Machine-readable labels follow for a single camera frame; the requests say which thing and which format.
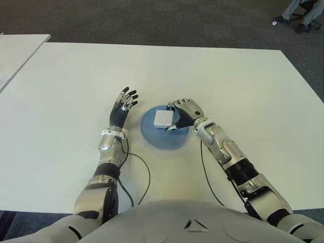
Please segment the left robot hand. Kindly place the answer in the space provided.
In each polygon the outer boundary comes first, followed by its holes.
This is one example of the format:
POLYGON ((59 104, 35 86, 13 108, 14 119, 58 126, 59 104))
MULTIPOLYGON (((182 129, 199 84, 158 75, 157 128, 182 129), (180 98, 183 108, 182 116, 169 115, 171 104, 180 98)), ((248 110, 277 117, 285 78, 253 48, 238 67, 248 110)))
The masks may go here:
POLYGON ((118 127, 120 129, 124 127, 130 109, 138 103, 137 98, 136 90, 129 91, 129 87, 122 90, 110 113, 109 125, 111 127, 118 127))

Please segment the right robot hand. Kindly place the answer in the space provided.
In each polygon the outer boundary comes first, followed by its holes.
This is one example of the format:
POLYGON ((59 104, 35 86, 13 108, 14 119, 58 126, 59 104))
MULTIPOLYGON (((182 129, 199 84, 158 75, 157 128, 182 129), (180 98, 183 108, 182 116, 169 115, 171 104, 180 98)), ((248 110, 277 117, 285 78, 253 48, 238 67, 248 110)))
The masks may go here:
POLYGON ((179 119, 174 124, 168 126, 165 131, 173 131, 185 127, 193 126, 195 121, 204 116, 203 110, 190 98, 178 99, 167 104, 167 110, 177 110, 179 119))

